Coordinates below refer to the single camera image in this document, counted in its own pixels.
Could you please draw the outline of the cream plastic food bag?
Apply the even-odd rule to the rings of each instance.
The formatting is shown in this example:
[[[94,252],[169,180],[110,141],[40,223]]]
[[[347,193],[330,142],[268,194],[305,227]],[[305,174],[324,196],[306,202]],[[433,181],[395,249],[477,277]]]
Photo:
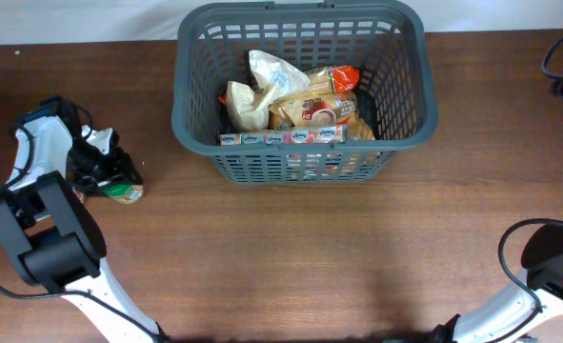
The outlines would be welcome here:
[[[239,132],[262,131],[269,123],[269,106],[279,98],[305,91],[310,78],[285,60],[262,50],[249,52],[250,70],[257,89],[229,81],[226,104]]]

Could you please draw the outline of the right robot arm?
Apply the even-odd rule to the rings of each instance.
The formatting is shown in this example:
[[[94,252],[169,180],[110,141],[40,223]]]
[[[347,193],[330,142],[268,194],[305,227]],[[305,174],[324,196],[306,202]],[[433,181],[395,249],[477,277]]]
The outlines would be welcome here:
[[[514,274],[506,262],[506,243],[512,233],[531,225],[538,229]],[[499,239],[497,257],[510,283],[479,308],[436,326],[421,342],[527,342],[532,340],[529,330],[563,315],[563,220],[536,217],[511,225]]]

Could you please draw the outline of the green lid jar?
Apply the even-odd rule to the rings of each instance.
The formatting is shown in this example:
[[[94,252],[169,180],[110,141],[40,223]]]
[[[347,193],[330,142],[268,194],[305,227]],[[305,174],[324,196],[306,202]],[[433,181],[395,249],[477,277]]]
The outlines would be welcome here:
[[[84,203],[85,200],[86,200],[86,196],[82,192],[77,190],[76,188],[73,188],[72,190],[73,190],[74,194],[77,196],[77,198],[79,199],[79,201],[81,203]]]
[[[103,190],[107,197],[123,204],[129,205],[137,202],[144,193],[142,185],[119,184]]]

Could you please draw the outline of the orange spaghetti packet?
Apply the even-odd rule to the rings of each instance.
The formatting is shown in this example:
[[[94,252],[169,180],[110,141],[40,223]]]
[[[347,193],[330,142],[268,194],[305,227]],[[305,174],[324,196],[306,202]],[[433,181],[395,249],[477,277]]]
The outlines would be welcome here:
[[[327,66],[310,71],[303,71],[310,78],[310,84],[305,91],[294,95],[285,96],[278,100],[285,100],[303,94],[325,94],[351,91],[359,81],[359,72],[351,66]],[[219,98],[220,102],[226,104],[226,94]]]

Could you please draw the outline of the orange coffee snack bag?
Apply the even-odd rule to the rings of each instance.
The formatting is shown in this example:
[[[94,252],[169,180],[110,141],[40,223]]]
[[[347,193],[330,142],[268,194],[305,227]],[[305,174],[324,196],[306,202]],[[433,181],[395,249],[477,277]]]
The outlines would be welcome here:
[[[269,108],[269,129],[347,125],[351,140],[372,141],[372,129],[359,117],[357,97],[352,91],[303,94],[277,100]]]

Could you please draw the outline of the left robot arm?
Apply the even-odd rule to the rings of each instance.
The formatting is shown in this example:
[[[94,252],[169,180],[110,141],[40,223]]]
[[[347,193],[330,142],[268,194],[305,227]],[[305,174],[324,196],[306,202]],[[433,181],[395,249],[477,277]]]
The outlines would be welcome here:
[[[12,126],[18,149],[0,188],[0,245],[34,299],[61,297],[109,342],[167,342],[111,271],[107,245],[84,205],[87,197],[132,204],[143,179],[114,129],[82,123],[90,113],[55,96]]]

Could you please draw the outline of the grey plastic shopping basket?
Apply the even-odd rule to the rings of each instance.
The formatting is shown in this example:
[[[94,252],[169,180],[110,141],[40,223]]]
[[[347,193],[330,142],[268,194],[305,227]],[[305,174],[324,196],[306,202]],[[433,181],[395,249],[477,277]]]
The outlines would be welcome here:
[[[357,68],[357,106],[373,140],[222,145],[220,135],[232,126],[220,95],[229,81],[252,82],[250,50],[263,50],[301,70]],[[173,91],[175,137],[208,156],[237,184],[366,180],[396,152],[426,142],[438,119],[423,23],[395,0],[201,6],[177,32]]]

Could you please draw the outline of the white tissue pack bundle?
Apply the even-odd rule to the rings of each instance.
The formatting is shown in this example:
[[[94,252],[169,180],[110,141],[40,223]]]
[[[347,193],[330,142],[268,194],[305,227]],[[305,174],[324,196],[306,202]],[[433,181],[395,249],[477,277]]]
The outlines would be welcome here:
[[[345,142],[347,136],[348,127],[346,125],[335,125],[319,128],[298,128],[288,131],[226,133],[220,135],[220,145],[328,144]]]

